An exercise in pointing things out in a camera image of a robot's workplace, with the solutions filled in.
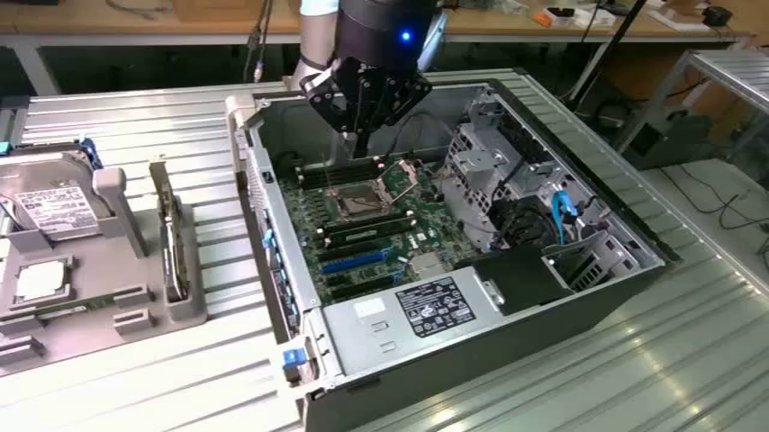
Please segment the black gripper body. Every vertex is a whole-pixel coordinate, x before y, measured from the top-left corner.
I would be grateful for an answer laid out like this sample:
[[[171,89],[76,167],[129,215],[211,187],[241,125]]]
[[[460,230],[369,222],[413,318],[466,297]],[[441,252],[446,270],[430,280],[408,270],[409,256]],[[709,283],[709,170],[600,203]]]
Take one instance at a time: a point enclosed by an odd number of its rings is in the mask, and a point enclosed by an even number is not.
[[[436,1],[342,0],[334,55],[389,71],[417,71]]]

